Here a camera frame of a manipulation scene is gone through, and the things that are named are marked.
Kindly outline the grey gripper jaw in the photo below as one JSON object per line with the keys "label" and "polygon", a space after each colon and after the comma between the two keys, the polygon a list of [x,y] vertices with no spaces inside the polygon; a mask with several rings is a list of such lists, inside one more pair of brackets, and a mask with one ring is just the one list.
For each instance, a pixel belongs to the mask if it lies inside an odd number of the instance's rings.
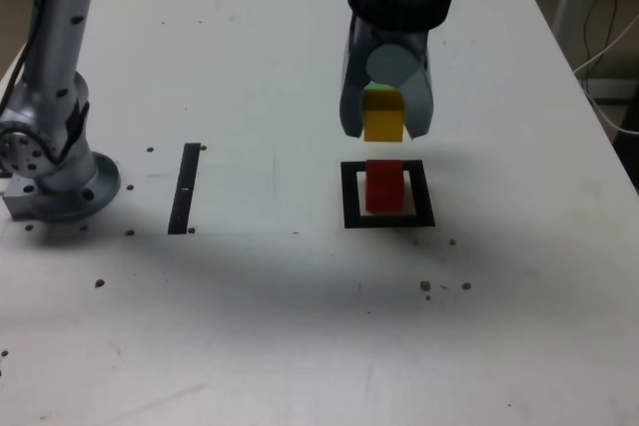
{"label": "grey gripper jaw", "polygon": [[373,82],[393,87],[401,94],[409,136],[425,136],[434,112],[427,45],[380,45],[368,55],[366,71]]}
{"label": "grey gripper jaw", "polygon": [[369,83],[366,62],[370,52],[370,29],[356,15],[351,16],[342,66],[339,118],[344,133],[359,138],[363,131],[361,95]]}

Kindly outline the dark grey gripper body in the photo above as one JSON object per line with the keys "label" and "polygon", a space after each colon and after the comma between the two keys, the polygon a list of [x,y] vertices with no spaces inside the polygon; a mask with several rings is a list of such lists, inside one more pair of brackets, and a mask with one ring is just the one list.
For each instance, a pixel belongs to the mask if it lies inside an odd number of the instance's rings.
{"label": "dark grey gripper body", "polygon": [[382,45],[398,45],[414,56],[425,56],[428,32],[405,33],[385,30],[363,20],[356,20],[355,43],[362,44],[366,51],[372,51]]}

